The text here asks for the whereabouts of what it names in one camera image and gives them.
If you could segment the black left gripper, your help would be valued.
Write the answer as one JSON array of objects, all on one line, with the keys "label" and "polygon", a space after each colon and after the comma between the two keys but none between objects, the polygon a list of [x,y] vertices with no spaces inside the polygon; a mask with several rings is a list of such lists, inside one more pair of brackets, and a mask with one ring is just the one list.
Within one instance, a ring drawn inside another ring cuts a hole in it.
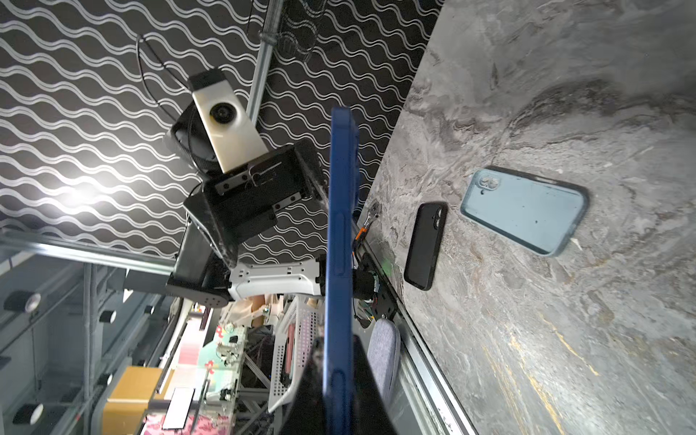
[{"label": "black left gripper", "polygon": [[315,145],[300,141],[205,182],[184,208],[217,257],[235,266],[240,246],[273,228],[277,212],[327,193]]}]

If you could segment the black phone case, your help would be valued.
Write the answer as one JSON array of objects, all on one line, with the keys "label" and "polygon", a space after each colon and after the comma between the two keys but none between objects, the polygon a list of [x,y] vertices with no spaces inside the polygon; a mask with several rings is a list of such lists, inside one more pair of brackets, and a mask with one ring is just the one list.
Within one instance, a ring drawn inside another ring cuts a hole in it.
[{"label": "black phone case", "polygon": [[422,291],[432,286],[447,214],[448,206],[439,201],[420,204],[416,213],[403,277]]}]

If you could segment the aluminium front rail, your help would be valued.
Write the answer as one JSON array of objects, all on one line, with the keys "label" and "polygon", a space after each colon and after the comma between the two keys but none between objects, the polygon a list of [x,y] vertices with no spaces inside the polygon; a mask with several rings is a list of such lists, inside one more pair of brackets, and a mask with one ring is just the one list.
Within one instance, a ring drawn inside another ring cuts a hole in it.
[{"label": "aluminium front rail", "polygon": [[373,263],[387,289],[389,299],[395,304],[393,319],[402,331],[403,349],[410,358],[417,379],[416,387],[422,399],[425,400],[429,417],[440,424],[441,434],[478,434],[471,418],[461,406],[444,372],[408,313],[402,298],[391,283],[379,257],[368,242],[364,242],[362,250],[364,250],[364,257]]}]

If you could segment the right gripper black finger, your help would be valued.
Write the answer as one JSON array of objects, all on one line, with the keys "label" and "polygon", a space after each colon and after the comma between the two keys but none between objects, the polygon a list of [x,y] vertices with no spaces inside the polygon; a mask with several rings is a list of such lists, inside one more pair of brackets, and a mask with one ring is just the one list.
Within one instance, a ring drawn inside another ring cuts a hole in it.
[{"label": "right gripper black finger", "polygon": [[[304,367],[297,393],[290,404],[282,434],[325,434],[326,406],[323,398],[323,340],[315,342],[310,361]],[[396,429],[385,409],[372,368],[360,338],[353,338],[354,434],[388,435]]]}]

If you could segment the grey cloth front rail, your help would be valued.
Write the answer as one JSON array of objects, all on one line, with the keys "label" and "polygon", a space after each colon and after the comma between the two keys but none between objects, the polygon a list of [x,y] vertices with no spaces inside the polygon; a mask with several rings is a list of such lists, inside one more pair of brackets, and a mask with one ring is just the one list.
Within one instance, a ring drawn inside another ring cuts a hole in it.
[{"label": "grey cloth front rail", "polygon": [[389,406],[401,360],[401,334],[396,324],[379,319],[371,334],[367,359],[382,402]]}]

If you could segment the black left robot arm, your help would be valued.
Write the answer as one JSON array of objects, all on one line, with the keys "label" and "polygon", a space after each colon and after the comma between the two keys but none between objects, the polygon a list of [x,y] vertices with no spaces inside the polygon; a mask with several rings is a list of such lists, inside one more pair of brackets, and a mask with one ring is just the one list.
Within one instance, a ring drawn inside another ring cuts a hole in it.
[{"label": "black left robot arm", "polygon": [[315,147],[299,142],[205,179],[184,202],[188,225],[166,295],[210,308],[272,294],[365,295],[368,275],[353,270],[352,235],[329,226],[321,257],[277,265],[240,260],[242,245],[275,227],[281,211],[304,200],[329,206]]}]

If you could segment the orange handled tool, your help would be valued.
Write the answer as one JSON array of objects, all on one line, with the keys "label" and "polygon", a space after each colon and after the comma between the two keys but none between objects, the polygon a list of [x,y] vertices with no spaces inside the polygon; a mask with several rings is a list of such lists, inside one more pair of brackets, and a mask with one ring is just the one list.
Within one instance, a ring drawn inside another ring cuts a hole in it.
[{"label": "orange handled tool", "polygon": [[364,223],[360,226],[355,239],[353,240],[353,253],[356,253],[359,246],[366,240],[367,234],[372,226],[372,224],[380,217],[382,211],[382,206],[379,201],[375,201],[368,208],[366,218]]}]

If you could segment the blue phone black screen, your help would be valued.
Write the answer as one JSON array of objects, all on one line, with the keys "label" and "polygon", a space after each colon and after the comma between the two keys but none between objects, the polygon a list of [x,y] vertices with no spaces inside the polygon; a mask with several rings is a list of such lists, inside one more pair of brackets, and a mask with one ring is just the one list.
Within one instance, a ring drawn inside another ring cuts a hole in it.
[{"label": "blue phone black screen", "polygon": [[332,110],[326,331],[324,331],[324,415],[327,434],[351,434],[353,413],[353,209],[357,199],[358,130],[346,107]]}]

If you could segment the clear light blue phone case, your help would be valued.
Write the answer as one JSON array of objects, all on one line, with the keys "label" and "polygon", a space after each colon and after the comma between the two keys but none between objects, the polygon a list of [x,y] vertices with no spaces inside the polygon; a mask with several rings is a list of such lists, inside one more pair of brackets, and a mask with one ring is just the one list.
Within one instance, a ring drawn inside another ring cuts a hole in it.
[{"label": "clear light blue phone case", "polygon": [[589,192],[582,186],[488,166],[473,174],[460,213],[540,257],[555,257],[589,205]]}]

